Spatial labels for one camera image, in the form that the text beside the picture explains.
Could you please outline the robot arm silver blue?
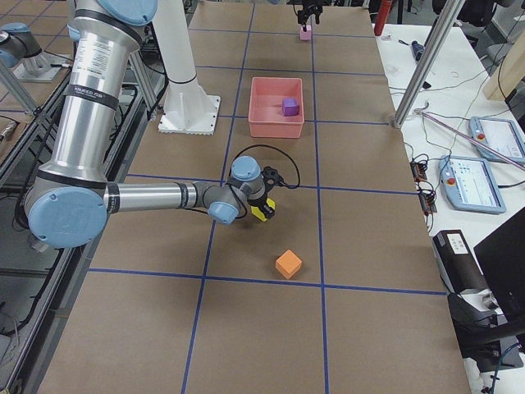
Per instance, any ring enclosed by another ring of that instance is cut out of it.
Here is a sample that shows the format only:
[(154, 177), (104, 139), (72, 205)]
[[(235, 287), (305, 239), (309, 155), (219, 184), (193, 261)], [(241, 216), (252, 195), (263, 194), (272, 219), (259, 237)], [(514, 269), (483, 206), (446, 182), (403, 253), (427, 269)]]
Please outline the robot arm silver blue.
[(207, 182), (125, 184), (107, 180), (103, 160), (129, 57), (152, 25), (167, 73), (161, 130), (213, 133), (220, 98), (199, 85), (184, 8), (179, 1), (81, 1), (73, 20), (80, 38), (65, 89), (52, 157), (25, 199), (31, 233), (55, 248), (92, 241), (118, 212), (204, 208), (230, 224), (251, 208), (274, 214), (268, 192), (276, 174), (250, 156), (235, 158), (223, 186)]

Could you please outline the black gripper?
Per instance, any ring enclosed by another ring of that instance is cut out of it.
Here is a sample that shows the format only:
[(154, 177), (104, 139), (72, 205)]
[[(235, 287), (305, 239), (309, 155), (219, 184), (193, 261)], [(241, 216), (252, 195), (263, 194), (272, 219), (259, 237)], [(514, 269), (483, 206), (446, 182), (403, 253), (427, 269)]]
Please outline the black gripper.
[(322, 14), (322, 1), (321, 0), (301, 0), (301, 8), (298, 12), (298, 23), (301, 29), (306, 32), (308, 23), (308, 14), (312, 13), (315, 24), (320, 23), (320, 15)]
[[(273, 168), (266, 166), (262, 170), (262, 179), (265, 187), (265, 191), (269, 193), (275, 186), (284, 187), (285, 181), (284, 178), (279, 174), (279, 172)], [(259, 213), (260, 209), (254, 202), (250, 202), (250, 208), (253, 213)], [(262, 207), (263, 216), (266, 219), (271, 219), (274, 216), (274, 201), (268, 199)]]

